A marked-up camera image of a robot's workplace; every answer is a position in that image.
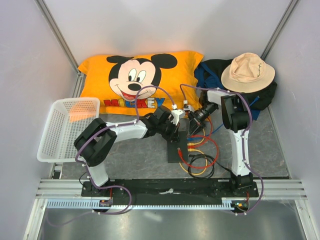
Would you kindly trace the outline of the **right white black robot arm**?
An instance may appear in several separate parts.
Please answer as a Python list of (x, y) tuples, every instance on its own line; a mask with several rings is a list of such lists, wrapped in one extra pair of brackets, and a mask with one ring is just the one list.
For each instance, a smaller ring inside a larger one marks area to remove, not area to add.
[(220, 88), (203, 89), (199, 102), (201, 108), (188, 114), (188, 135), (193, 136), (205, 127), (204, 121), (221, 108), (222, 124), (231, 140), (232, 166), (229, 191), (235, 197), (242, 196), (254, 183), (249, 169), (248, 136), (253, 117), (248, 101), (240, 93)]

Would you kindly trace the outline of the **black TP-Link network switch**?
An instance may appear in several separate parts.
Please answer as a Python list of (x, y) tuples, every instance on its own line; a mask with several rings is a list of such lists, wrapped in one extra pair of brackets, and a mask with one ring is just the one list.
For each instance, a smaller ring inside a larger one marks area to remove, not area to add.
[(167, 162), (169, 164), (182, 163), (180, 154), (184, 160), (188, 159), (187, 132), (178, 132), (178, 142), (167, 142)]

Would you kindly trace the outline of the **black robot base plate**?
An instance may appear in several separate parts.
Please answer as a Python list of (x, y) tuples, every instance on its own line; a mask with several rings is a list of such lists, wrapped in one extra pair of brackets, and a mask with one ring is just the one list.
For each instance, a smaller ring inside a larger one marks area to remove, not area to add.
[(210, 178), (206, 180), (194, 178), (163, 179), (112, 179), (106, 183), (109, 189), (97, 189), (90, 181), (82, 186), (82, 197), (126, 197), (127, 188), (134, 197), (155, 196), (165, 194), (186, 194), (188, 196), (213, 196), (218, 198), (258, 197), (257, 183), (251, 186), (236, 188), (230, 179)]

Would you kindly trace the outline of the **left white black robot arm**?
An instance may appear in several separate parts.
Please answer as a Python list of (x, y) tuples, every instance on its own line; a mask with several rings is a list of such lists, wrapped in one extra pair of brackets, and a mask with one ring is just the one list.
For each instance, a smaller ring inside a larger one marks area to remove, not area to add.
[(168, 142), (178, 142), (180, 119), (184, 116), (182, 109), (170, 110), (160, 106), (153, 113), (127, 122), (105, 122), (100, 117), (94, 119), (74, 141), (77, 150), (75, 160), (84, 164), (92, 191), (99, 197), (110, 191), (104, 162), (115, 143), (145, 139), (156, 134)]

